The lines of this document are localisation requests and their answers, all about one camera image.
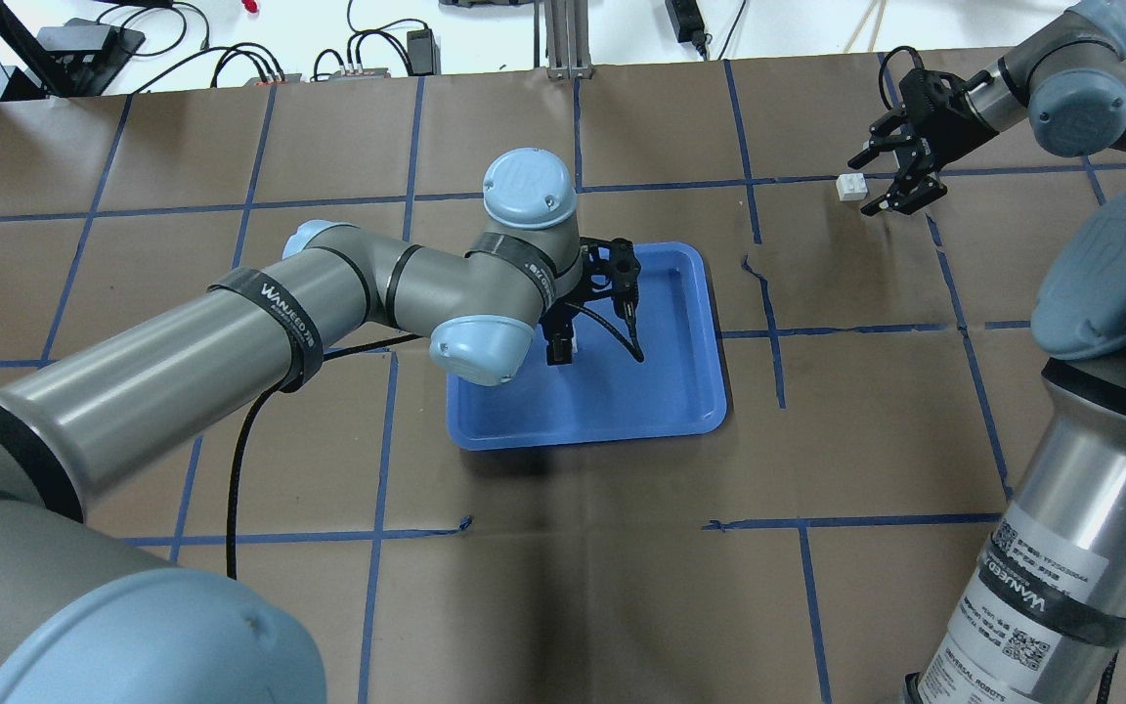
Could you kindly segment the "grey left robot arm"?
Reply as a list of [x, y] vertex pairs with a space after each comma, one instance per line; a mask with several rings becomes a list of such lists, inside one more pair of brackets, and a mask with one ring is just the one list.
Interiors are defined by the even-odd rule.
[[0, 387], [0, 703], [325, 703], [309, 630], [245, 583], [90, 529], [134, 473], [268, 392], [298, 391], [365, 324], [508, 383], [586, 280], [575, 178], [520, 148], [481, 184], [465, 253], [309, 220], [282, 262]]

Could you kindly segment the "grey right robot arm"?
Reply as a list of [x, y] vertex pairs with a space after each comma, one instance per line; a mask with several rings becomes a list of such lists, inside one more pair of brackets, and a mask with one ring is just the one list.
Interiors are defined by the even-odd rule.
[[[895, 155], [863, 205], [912, 214], [942, 198], [944, 164], [1019, 121], [1062, 157], [1126, 153], [1126, 1], [1080, 1], [991, 66], [960, 77], [921, 57], [873, 121], [852, 170]], [[895, 703], [1103, 698], [1126, 645], [1126, 191], [1052, 262], [1029, 318], [1054, 415], [984, 541], [942, 642]]]

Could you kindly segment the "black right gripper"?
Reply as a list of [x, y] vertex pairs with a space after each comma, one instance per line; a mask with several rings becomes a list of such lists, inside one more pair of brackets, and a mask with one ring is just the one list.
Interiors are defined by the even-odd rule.
[[971, 90], [989, 83], [992, 77], [986, 71], [965, 80], [950, 72], [911, 68], [902, 77], [901, 106], [872, 124], [870, 139], [847, 161], [857, 172], [877, 155], [893, 153], [899, 164], [888, 190], [859, 208], [864, 217], [881, 212], [915, 214], [947, 195], [938, 170], [995, 139], [995, 130], [969, 100]]

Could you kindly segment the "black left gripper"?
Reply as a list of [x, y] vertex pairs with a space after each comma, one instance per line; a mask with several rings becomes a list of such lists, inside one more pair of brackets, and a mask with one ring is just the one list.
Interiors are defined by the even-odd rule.
[[626, 238], [610, 241], [581, 238], [580, 246], [580, 280], [540, 317], [546, 364], [552, 367], [572, 365], [575, 356], [568, 355], [568, 337], [575, 335], [571, 330], [572, 320], [590, 300], [602, 298], [611, 300], [614, 313], [622, 318], [627, 329], [623, 346], [633, 360], [643, 364], [645, 355], [637, 332], [640, 262], [634, 244]]

